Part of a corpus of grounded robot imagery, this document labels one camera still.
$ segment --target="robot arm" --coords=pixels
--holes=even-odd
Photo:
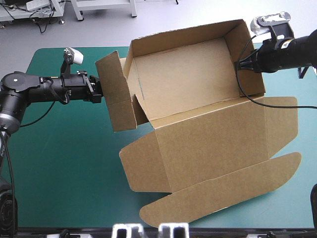
[[[72,48],[64,51],[60,77],[40,77],[22,72],[7,74],[0,82],[0,126],[12,135],[19,130],[25,109],[35,102],[84,100],[100,103],[100,82],[87,72],[70,73],[73,63],[81,64],[83,55]]]
[[[271,38],[237,62],[239,69],[273,73],[281,69],[298,68],[299,78],[303,78],[308,67],[316,68],[317,30],[309,36],[294,38],[288,23],[290,19],[287,12],[256,17],[251,23],[251,30],[256,35],[269,32]]]

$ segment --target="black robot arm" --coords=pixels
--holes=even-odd
[[[290,19],[287,12],[256,17],[251,23],[251,30],[256,35],[270,33],[271,38],[237,62],[238,69],[273,73],[281,69],[298,68],[299,78],[303,78],[309,66],[316,68],[317,30],[309,36],[294,38],[288,23]]]
[[[7,141],[19,130],[25,110],[31,103],[59,101],[68,104],[71,100],[101,102],[103,94],[98,78],[88,78],[85,71],[70,73],[71,65],[81,64],[82,60],[83,55],[79,51],[66,48],[60,77],[41,77],[22,72],[3,77],[0,82],[0,174]],[[14,197],[13,184],[9,184],[0,175],[0,210],[6,211],[0,213],[0,235],[14,234],[17,231],[17,202]]]
[[[76,61],[74,49],[66,48],[60,77],[40,77],[22,72],[7,74],[0,82],[0,126],[9,135],[21,125],[25,109],[35,102],[84,100],[100,103],[103,96],[99,79],[87,72],[70,73]]]

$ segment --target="gray floor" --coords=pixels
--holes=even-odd
[[[49,25],[44,34],[29,22],[7,24],[0,29],[0,78],[14,70],[26,71],[33,53],[40,48],[128,46],[131,39],[156,32],[230,19],[288,11],[297,37],[317,29],[316,0],[137,0],[138,16],[129,9],[86,11],[77,21],[69,2],[65,25]]]

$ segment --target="cardboard tab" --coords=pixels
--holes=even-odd
[[[119,155],[133,191],[171,192],[155,131],[124,147]]]
[[[292,153],[204,181],[144,206],[140,216],[154,227],[194,221],[279,188],[293,176],[300,161],[301,155]]]
[[[135,129],[136,119],[126,78],[123,75],[118,52],[96,62],[103,95],[114,131]]]
[[[265,97],[265,103],[277,106],[296,106],[295,97]],[[298,133],[298,110],[265,108],[267,143],[272,157],[291,142]]]

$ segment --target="green mat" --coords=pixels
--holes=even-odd
[[[84,69],[97,75],[95,61],[127,47],[78,48]],[[59,76],[63,48],[35,52],[29,74]],[[296,69],[265,74],[269,96],[296,96],[301,105],[317,105],[317,80],[310,69],[304,80]],[[37,119],[50,103],[34,103],[23,123]],[[216,212],[191,227],[312,227],[310,191],[317,182],[317,113],[299,111],[299,135],[277,156],[299,151],[302,163],[292,179],[278,190]],[[113,133],[105,102],[56,103],[38,123],[21,128],[9,141],[18,220],[22,227],[111,227],[138,223],[139,210],[166,194],[130,190],[118,153],[152,131],[149,123],[136,130]]]

